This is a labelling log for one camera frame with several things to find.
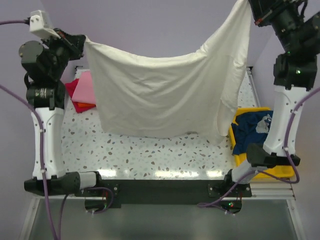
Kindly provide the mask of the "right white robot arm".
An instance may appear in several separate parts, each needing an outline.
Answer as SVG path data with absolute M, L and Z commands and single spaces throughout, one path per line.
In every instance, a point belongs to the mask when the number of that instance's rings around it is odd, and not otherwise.
M 251 143 L 246 160 L 224 177 L 223 192 L 230 197 L 259 173 L 276 166 L 295 169 L 295 140 L 304 102 L 317 93 L 312 90 L 320 53 L 320 14 L 304 20 L 306 0 L 251 0 L 255 25 L 271 25 L 284 53 L 273 66 L 275 102 L 270 129 L 262 145 Z

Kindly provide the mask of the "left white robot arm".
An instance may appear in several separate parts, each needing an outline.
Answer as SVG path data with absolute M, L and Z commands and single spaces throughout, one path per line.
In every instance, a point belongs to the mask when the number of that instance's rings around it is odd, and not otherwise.
M 99 196 L 104 190 L 100 174 L 67 172 L 61 147 L 66 94 L 61 77 L 70 61 L 83 57 L 86 37 L 55 28 L 40 39 L 24 43 L 18 51 L 35 133 L 34 169 L 24 189 L 39 196 L 75 195 L 86 189 Z

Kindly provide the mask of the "cream t shirt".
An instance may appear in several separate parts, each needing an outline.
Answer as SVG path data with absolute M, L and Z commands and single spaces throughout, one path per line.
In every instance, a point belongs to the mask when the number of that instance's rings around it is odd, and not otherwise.
M 146 57 L 86 39 L 84 49 L 103 131 L 172 138 L 228 134 L 247 70 L 252 11 L 238 0 L 195 52 Z

